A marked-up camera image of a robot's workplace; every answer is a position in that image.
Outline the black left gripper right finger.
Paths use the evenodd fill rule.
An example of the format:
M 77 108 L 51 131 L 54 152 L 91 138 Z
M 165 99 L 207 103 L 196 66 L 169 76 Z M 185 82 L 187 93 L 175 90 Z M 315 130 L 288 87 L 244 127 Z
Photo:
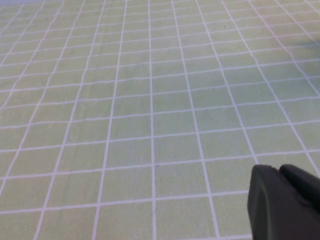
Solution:
M 314 209 L 320 210 L 320 179 L 318 177 L 292 164 L 283 164 L 279 171 Z

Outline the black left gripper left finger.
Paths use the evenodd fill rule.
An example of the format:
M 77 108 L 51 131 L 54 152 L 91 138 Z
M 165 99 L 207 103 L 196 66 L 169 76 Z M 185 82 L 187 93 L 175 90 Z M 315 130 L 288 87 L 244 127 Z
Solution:
M 254 240 L 318 240 L 320 210 L 304 199 L 280 169 L 251 170 L 247 210 Z

